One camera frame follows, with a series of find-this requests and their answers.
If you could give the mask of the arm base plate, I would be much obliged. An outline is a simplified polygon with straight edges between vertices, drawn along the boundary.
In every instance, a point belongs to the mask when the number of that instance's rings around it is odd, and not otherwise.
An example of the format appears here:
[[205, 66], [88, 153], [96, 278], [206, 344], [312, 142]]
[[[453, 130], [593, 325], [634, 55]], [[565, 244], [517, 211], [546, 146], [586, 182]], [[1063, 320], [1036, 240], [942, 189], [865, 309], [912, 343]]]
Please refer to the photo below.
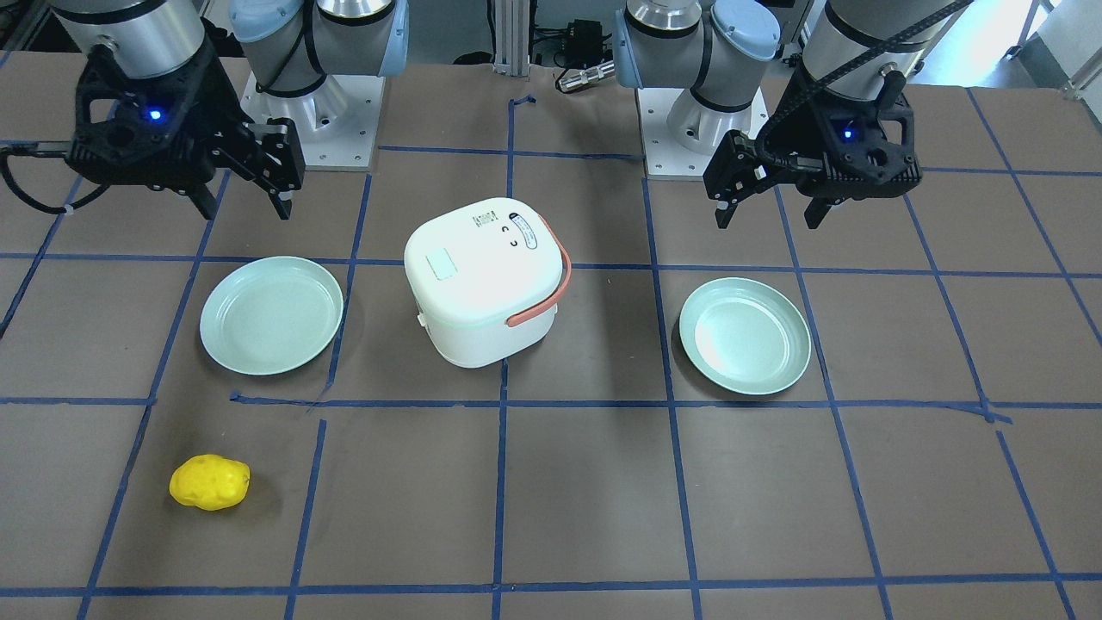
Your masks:
[[636, 101], [649, 180], [701, 180], [721, 138], [731, 130], [755, 137], [768, 118], [761, 90], [735, 113], [703, 106], [687, 88], [641, 88]]
[[307, 170], [370, 168], [387, 85], [383, 77], [328, 76], [318, 90], [295, 98], [261, 94], [256, 85], [255, 75], [249, 75], [240, 101], [245, 113], [261, 122], [292, 119]]

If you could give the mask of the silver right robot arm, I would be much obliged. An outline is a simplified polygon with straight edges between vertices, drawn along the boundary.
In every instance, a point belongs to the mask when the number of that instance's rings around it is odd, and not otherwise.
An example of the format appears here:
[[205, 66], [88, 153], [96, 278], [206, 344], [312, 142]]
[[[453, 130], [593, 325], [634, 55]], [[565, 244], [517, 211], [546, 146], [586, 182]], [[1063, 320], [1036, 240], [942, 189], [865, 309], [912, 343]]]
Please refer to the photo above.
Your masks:
[[204, 219], [225, 168], [264, 193], [280, 219], [306, 177], [304, 140], [345, 126], [339, 76], [389, 78], [406, 68], [406, 1], [233, 1], [227, 20], [264, 113], [248, 113], [190, 1], [52, 1], [85, 55], [75, 128], [60, 157], [110, 187], [170, 191]]

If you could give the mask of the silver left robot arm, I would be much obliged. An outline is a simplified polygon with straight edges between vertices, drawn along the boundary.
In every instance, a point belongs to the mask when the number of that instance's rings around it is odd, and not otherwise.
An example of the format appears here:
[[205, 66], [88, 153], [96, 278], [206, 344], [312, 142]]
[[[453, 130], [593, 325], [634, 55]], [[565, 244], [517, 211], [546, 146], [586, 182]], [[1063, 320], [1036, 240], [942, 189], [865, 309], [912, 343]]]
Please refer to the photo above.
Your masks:
[[921, 184], [905, 88], [964, 1], [827, 1], [782, 98], [756, 135], [749, 115], [782, 25], [757, 1], [628, 1], [611, 51], [623, 87], [678, 88], [672, 130], [709, 156], [702, 173], [727, 228], [741, 202], [778, 185], [809, 197], [815, 229], [843, 202]]

